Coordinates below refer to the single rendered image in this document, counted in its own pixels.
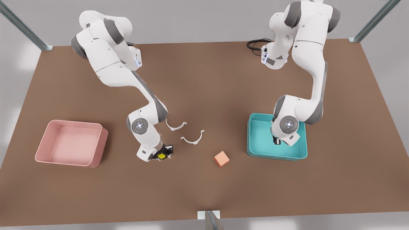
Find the blue storage box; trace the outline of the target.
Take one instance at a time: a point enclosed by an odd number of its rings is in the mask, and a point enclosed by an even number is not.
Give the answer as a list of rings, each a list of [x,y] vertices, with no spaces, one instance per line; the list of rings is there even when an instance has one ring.
[[[305,124],[300,122],[297,133],[300,138],[288,146],[275,144],[270,132],[273,115],[253,113],[247,123],[247,154],[252,157],[298,161],[308,156]]]

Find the pink storage box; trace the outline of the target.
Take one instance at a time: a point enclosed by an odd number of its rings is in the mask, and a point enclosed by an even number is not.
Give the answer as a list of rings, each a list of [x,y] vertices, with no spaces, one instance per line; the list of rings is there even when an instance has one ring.
[[[108,131],[99,123],[52,120],[35,154],[39,163],[96,168]]]

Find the orange cube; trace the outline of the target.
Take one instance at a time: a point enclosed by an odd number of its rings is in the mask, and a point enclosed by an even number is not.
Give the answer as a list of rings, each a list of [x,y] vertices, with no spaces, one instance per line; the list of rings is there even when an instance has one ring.
[[[216,156],[214,156],[214,160],[219,167],[226,165],[226,163],[230,161],[229,157],[224,151],[221,151]]]

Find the silver frame post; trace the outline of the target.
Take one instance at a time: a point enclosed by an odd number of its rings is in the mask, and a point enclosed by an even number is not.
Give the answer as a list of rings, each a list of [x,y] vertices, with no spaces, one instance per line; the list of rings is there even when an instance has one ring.
[[[220,221],[220,211],[197,211],[197,219],[205,221],[205,230],[225,230]]]
[[[41,51],[53,50],[53,46],[47,45],[39,38],[2,0],[0,0],[0,13]]]
[[[388,0],[369,22],[355,35],[348,38],[350,43],[360,43],[401,0]]]

